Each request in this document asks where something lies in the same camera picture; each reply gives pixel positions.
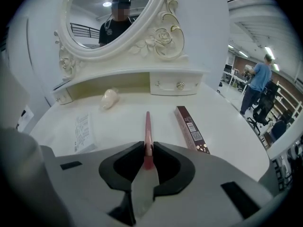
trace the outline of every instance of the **white table surface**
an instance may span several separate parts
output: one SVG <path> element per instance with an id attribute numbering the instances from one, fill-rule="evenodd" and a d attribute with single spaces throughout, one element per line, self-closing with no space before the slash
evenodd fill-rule
<path id="1" fill-rule="evenodd" d="M 269 167 L 267 153 L 253 129 L 217 92 L 201 84 L 197 95 L 155 96 L 147 90 L 121 93 L 111 109 L 99 108 L 101 96 L 53 105 L 31 132 L 40 145 L 56 156 L 73 153 L 75 120 L 90 112 L 98 149 L 144 140 L 146 111 L 151 112 L 154 141 L 187 147 L 177 119 L 176 106 L 185 106 L 199 128 L 210 153 L 231 163 L 258 181 Z"/>

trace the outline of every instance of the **ceiling light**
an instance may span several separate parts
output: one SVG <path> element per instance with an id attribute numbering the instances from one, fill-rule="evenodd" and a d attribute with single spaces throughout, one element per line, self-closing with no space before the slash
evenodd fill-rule
<path id="1" fill-rule="evenodd" d="M 271 58 L 274 60 L 274 54 L 272 53 L 271 49 L 269 47 L 265 47 L 265 50 L 267 51 L 267 53 L 271 56 Z"/>
<path id="2" fill-rule="evenodd" d="M 274 67 L 275 67 L 275 69 L 276 69 L 277 71 L 280 71 L 280 69 L 279 69 L 279 67 L 278 67 L 277 64 L 274 64 Z"/>
<path id="3" fill-rule="evenodd" d="M 245 57 L 248 57 L 246 54 L 244 54 L 242 51 L 239 51 L 239 53 L 241 53 L 242 55 L 244 55 Z"/>
<path id="4" fill-rule="evenodd" d="M 111 5 L 112 5 L 111 2 L 105 2 L 105 3 L 103 3 L 103 6 L 104 6 L 104 7 L 109 7 L 109 6 L 111 6 Z"/>

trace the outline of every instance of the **person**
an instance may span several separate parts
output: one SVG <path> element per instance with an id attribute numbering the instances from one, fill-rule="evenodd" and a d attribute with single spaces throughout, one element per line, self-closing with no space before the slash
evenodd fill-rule
<path id="1" fill-rule="evenodd" d="M 260 93 L 263 91 L 265 85 L 271 79 L 271 70 L 270 64 L 272 58 L 269 54 L 266 54 L 264 57 L 264 63 L 258 63 L 254 69 L 248 70 L 251 75 L 254 75 L 250 85 L 247 87 L 240 113 L 245 114 L 246 110 L 252 106 L 252 103 L 260 96 Z"/>
<path id="2" fill-rule="evenodd" d="M 107 20 L 100 28 L 99 44 L 100 47 L 111 43 L 123 34 L 134 22 L 129 18 L 131 0 L 113 0 L 112 15 L 113 19 Z"/>

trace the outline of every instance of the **vanity table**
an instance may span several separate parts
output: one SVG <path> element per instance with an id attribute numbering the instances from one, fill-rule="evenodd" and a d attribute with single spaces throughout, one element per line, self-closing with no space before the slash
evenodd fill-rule
<path id="1" fill-rule="evenodd" d="M 148 88 L 125 88 L 111 109 L 100 110 L 101 96 L 52 106 L 31 132 L 40 145 L 56 156 L 73 151 L 75 118 L 91 113 L 97 150 L 144 139 L 146 111 L 151 112 L 154 141 L 187 147 L 177 119 L 176 106 L 184 105 L 199 128 L 211 155 L 220 157 L 258 181 L 269 168 L 267 153 L 251 127 L 223 97 L 202 83 L 196 95 L 157 96 Z"/>
<path id="2" fill-rule="evenodd" d="M 150 111 L 154 141 L 187 147 L 174 115 L 176 106 L 185 106 L 211 155 L 260 180 L 269 168 L 267 153 L 238 111 L 202 82 L 207 73 L 202 62 L 189 62 L 175 14 L 178 0 L 149 0 L 120 37 L 97 49 L 76 42 L 69 21 L 72 1 L 63 1 L 54 33 L 64 83 L 53 91 L 57 103 L 31 132 L 40 145 L 51 147 L 55 156 L 73 154 L 75 120 L 87 113 L 96 150 L 138 142 Z M 120 100 L 100 109 L 104 91 L 112 87 Z"/>

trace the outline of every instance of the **cap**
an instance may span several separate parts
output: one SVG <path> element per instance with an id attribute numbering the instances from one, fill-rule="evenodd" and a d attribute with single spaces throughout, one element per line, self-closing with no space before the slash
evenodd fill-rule
<path id="1" fill-rule="evenodd" d="M 116 9 L 129 9 L 131 6 L 131 0 L 113 0 L 112 8 Z"/>

